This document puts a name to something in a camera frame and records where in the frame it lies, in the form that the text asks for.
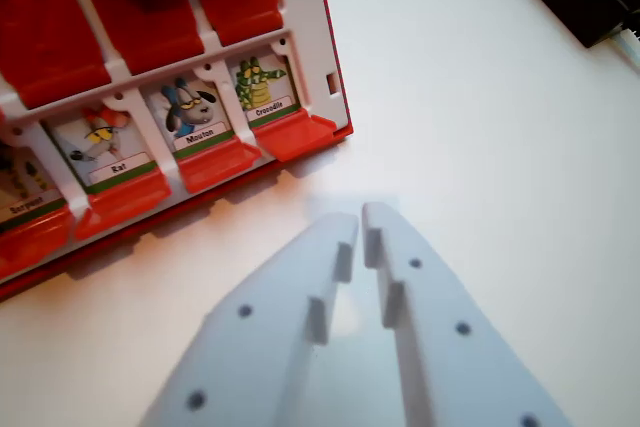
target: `cartoon crocodile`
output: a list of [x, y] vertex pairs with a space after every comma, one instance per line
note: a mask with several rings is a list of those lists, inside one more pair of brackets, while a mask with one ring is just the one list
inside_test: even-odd
[[249, 62], [240, 62], [240, 72], [236, 74], [236, 94], [244, 110], [262, 107], [271, 102], [269, 81], [280, 79], [287, 75], [284, 70], [262, 70], [256, 57]]

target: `sheep card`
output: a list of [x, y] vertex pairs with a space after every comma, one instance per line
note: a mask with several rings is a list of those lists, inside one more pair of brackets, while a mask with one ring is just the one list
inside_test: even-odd
[[98, 104], [47, 120], [45, 128], [88, 194], [99, 194], [156, 167], [126, 112]]
[[65, 203], [30, 149], [0, 143], [0, 233], [53, 212]]
[[249, 127], [259, 127], [300, 108], [287, 58], [270, 47], [235, 57], [227, 65]]
[[215, 86], [193, 73], [148, 86], [142, 95], [176, 159], [233, 137]]

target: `white table surface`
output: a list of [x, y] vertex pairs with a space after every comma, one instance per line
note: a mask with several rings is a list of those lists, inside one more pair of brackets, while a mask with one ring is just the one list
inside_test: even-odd
[[[638, 425], [638, 74], [540, 0], [329, 2], [355, 134], [0, 304], [1, 425], [136, 425], [216, 302], [319, 212], [378, 199], [575, 426]], [[306, 425], [402, 425], [356, 262]]]

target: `rat card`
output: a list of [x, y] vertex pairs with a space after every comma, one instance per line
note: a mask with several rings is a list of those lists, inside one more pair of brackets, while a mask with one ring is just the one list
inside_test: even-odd
[[156, 167], [138, 127], [126, 112], [99, 104], [44, 124], [88, 194], [99, 194]]

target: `character card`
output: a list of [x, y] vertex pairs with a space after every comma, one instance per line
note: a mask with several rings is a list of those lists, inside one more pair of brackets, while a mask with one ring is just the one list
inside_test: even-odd
[[286, 57], [264, 47], [234, 58], [228, 65], [238, 100], [251, 128], [300, 108]]
[[156, 167], [140, 131], [125, 112], [94, 105], [47, 120], [45, 127], [88, 194], [98, 194]]
[[193, 73], [149, 86], [142, 94], [176, 159], [189, 157], [234, 134], [214, 85]]
[[53, 212], [65, 203], [30, 149], [0, 143], [0, 233]]

